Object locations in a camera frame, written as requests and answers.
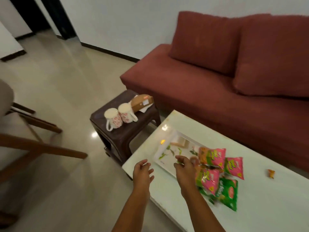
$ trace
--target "mug handle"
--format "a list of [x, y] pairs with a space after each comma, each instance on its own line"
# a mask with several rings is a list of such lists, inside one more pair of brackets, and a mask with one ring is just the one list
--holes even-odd
[[107, 130], [107, 131], [112, 131], [112, 130], [113, 130], [113, 127], [111, 126], [111, 128], [108, 129], [108, 125], [109, 125], [109, 120], [106, 121], [106, 130]]
[[133, 117], [133, 121], [134, 121], [134, 122], [138, 121], [138, 118], [137, 118], [137, 116], [134, 114], [133, 111], [130, 111], [130, 115]]

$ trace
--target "white mug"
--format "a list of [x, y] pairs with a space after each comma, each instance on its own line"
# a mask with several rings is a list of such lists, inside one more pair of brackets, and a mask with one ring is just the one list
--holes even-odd
[[123, 103], [118, 107], [118, 111], [124, 123], [131, 123], [132, 121], [138, 121], [136, 115], [132, 110], [130, 103]]
[[113, 129], [119, 128], [122, 125], [122, 119], [116, 108], [107, 109], [104, 113], [106, 118], [106, 130], [112, 131]]

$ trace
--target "hand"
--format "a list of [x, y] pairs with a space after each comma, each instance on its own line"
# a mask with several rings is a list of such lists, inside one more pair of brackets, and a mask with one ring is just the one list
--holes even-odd
[[195, 168], [190, 160], [185, 156], [175, 156], [178, 162], [174, 163], [176, 177], [181, 188], [181, 194], [185, 198], [189, 191], [196, 190], [195, 186]]
[[151, 163], [147, 163], [147, 159], [138, 162], [133, 170], [133, 191], [138, 194], [145, 195], [150, 198], [149, 185], [155, 176], [149, 177], [153, 173], [153, 169], [149, 170]]

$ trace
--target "baseboard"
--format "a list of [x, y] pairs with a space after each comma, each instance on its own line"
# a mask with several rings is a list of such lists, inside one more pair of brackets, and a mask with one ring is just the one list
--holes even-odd
[[126, 59], [126, 60], [134, 62], [134, 63], [137, 63], [139, 61], [139, 59], [137, 59], [137, 58], [133, 58], [133, 57], [130, 57], [130, 56], [127, 56], [127, 55], [124, 55], [124, 54], [116, 53], [114, 51], [103, 49], [103, 48], [100, 48], [100, 47], [97, 47], [97, 46], [94, 46], [94, 45], [90, 45], [90, 44], [87, 44], [87, 43], [81, 42], [81, 45], [84, 46], [84, 47], [90, 48], [90, 49], [94, 49], [94, 50], [97, 50], [97, 51], [100, 51], [100, 52], [103, 52], [103, 53], [106, 53], [106, 54], [113, 55], [113, 56], [118, 57], [118, 58]]
[[1, 60], [2, 62], [6, 62], [6, 61], [12, 60], [12, 59], [14, 59], [14, 58], [17, 58], [17, 57], [19, 57], [19, 56], [22, 56], [22, 55], [24, 55], [24, 54], [26, 54], [26, 53], [27, 53], [27, 52], [26, 52], [25, 50], [21, 50], [21, 51], [15, 52], [14, 54], [10, 54], [10, 55], [8, 55], [8, 56], [5, 56], [5, 57], [3, 57], [3, 58], [0, 58], [0, 60]]
[[65, 40], [65, 38], [63, 36], [56, 35], [56, 37], [61, 39], [61, 40]]
[[15, 37], [15, 39], [16, 39], [16, 40], [22, 40], [22, 39], [25, 39], [25, 38], [28, 38], [28, 37], [31, 37], [31, 36], [34, 36], [34, 35], [35, 35], [34, 32], [30, 32], [30, 33], [27, 33], [27, 34], [25, 34], [25, 35]]

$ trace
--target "wall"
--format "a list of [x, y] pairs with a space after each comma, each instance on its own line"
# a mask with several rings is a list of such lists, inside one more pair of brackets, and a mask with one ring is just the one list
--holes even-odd
[[42, 1], [41, 0], [35, 0], [35, 2], [37, 3], [37, 5], [40, 8], [43, 15], [45, 16], [47, 22], [49, 23], [49, 25], [52, 28], [52, 30], [54, 31], [54, 33], [58, 36], [61, 36], [58, 28], [56, 27], [55, 23], [53, 22], [51, 16], [49, 15], [49, 13], [48, 13], [47, 9], [45, 8], [44, 4], [42, 3]]
[[81, 42], [142, 58], [171, 43], [177, 14], [228, 17], [255, 13], [309, 15], [308, 0], [60, 0]]
[[0, 58], [23, 50], [10, 32], [0, 22]]
[[32, 32], [10, 0], [0, 0], [0, 21], [13, 37]]

